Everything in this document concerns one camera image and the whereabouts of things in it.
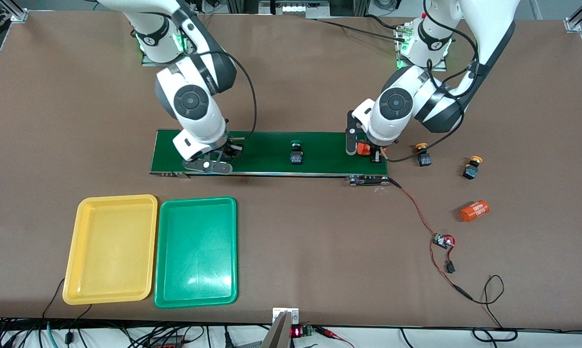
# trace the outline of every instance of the robotic arm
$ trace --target robotic arm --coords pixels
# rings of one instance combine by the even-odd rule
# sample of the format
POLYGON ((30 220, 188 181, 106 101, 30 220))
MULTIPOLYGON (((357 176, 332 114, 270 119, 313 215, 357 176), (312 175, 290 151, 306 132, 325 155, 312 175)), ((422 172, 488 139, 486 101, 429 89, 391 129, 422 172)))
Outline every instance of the robotic arm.
MULTIPOLYGON (((226 121, 212 96, 224 92, 235 83, 237 70, 231 58, 182 0, 99 0, 99 3, 123 12, 134 26, 139 40, 145 44, 147 37, 159 38, 165 27, 171 32, 179 28, 187 35, 196 53, 158 72, 156 96, 165 110, 184 128, 173 139, 184 159, 184 166, 230 173, 231 165, 223 160, 241 153, 242 146, 234 145, 229 140, 226 121), (163 20, 156 25, 154 20, 159 18, 163 20), (156 36, 149 34, 154 29, 156 36), (211 152, 214 151, 218 154, 216 158, 212 158, 211 152), (199 159, 201 155, 205 155, 205 159, 199 159)), ((160 54, 165 50, 162 46, 145 49, 147 55, 160 54)))
MULTIPOLYGON (((367 99, 351 113, 366 133, 371 154, 379 158, 378 148, 394 143, 412 117, 434 133, 450 132, 458 125, 463 110, 514 33, 514 11, 519 1, 432 0, 428 15, 413 20, 410 33, 403 36, 406 42, 401 54, 414 66, 397 70, 377 101, 367 99), (478 57, 456 88, 437 79, 433 84, 424 68, 428 60, 439 62, 452 42, 452 31, 436 22, 455 28, 463 16, 478 41, 478 57)), ((352 146, 347 147, 350 155, 357 152, 357 147, 352 150, 352 146)))

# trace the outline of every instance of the orange capacitor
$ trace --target orange capacitor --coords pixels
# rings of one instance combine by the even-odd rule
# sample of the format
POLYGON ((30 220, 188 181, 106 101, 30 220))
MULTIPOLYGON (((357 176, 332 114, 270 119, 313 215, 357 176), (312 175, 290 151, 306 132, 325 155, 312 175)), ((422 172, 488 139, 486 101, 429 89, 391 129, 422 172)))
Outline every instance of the orange capacitor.
POLYGON ((478 216, 486 214, 489 211, 490 207, 488 206, 488 203, 485 201, 477 201, 472 205, 468 205, 467 207, 460 209, 460 216, 465 222, 469 222, 475 220, 478 218, 478 216))

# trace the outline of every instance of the white surface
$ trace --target white surface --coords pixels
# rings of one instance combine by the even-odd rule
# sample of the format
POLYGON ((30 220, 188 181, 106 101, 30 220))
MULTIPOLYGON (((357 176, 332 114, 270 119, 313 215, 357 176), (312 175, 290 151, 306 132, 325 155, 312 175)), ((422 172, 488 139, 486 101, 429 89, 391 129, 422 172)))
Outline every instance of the white surface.
MULTIPOLYGON (((389 328, 329 328, 340 337, 350 341, 355 348, 408 348, 403 341, 399 329, 389 328)), ((256 341, 262 341, 267 331, 258 326, 229 326, 229 333, 233 344, 240 346, 256 341)), ((65 348, 63 338, 66 330, 53 330, 53 335, 57 345, 65 348)), ((74 333, 72 348, 83 348, 81 339, 77 331, 74 333)), ((127 348, 129 341, 119 330, 112 329, 87 329, 82 330, 83 337, 88 348, 127 348)), ((130 329, 130 335, 134 339, 149 332, 143 329, 130 329)), ((212 340, 212 348, 224 348, 224 328, 223 326, 212 326, 209 328, 212 340)), ((200 328, 192 328, 187 339, 193 339, 200 334, 200 328)), ((428 330, 428 329, 405 329, 405 334, 414 348, 490 348, 489 343, 476 341, 466 330, 428 330)), ((508 335, 493 333, 495 338, 505 338, 508 335)), ((317 348, 349 348, 350 346, 341 341, 325 338, 321 335, 313 335, 295 339, 297 348, 304 348, 312 344, 319 344, 317 348)), ((44 348, 50 348, 51 344, 46 335, 46 330, 42 331, 42 344, 44 348)), ((558 334, 558 333, 519 333, 518 339, 513 342, 498 343, 499 348, 582 348, 582 334, 558 334)), ((184 346, 185 348, 208 348, 207 331, 200 339, 184 346)), ((24 348, 39 348, 37 332, 32 333, 24 348)))

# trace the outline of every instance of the gray floor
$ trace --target gray floor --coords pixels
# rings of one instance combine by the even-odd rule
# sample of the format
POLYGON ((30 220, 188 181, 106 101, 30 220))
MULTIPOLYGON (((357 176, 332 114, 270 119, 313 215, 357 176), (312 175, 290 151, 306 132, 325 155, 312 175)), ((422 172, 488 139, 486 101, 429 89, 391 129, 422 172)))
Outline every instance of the gray floor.
MULTIPOLYGON (((86 0, 16 0, 24 8, 30 10, 82 10, 92 9, 94 3, 86 0)), ((403 0, 396 11, 382 10, 377 6, 370 6, 370 13, 391 17, 415 17, 422 12, 422 0, 403 0)), ((563 19, 572 14, 582 5, 582 0, 521 0, 516 19, 563 19)), ((5 33, 0 35, 0 47, 5 33)))

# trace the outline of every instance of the brown table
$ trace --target brown table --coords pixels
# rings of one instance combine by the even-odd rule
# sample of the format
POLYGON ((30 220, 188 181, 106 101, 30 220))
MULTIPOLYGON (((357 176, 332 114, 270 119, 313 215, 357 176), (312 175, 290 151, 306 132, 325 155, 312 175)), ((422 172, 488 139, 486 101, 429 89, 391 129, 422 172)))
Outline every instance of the brown table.
MULTIPOLYGON (((386 33, 364 18, 344 23, 386 33)), ((209 27, 251 74, 261 131, 343 131, 346 112, 377 97, 395 67, 391 42, 312 20, 220 15, 209 27)), ((149 175, 156 130, 178 124, 129 31, 120 13, 90 11, 32 13, 11 28, 0 57, 0 316, 41 315, 65 274, 81 200, 150 193, 236 198, 237 302, 159 310, 149 298, 95 305, 88 317, 267 322, 272 307, 297 306, 323 324, 492 325, 434 269, 430 235, 396 187, 149 175)), ((465 66, 467 44, 450 51, 451 71, 465 66)), ((241 73, 216 100, 229 128, 250 128, 241 73)), ((436 138, 412 121, 390 155, 436 138)), ((452 280, 479 297, 488 275, 501 275, 505 294, 491 309, 505 326, 582 329, 580 36, 562 22, 517 22, 464 126, 431 154, 430 167, 410 160, 390 174, 436 231, 456 236, 452 280), (484 163, 469 181, 460 174, 472 155, 484 163), (461 222, 458 209, 480 199, 490 213, 461 222)), ((58 299, 48 315, 81 311, 58 299)))

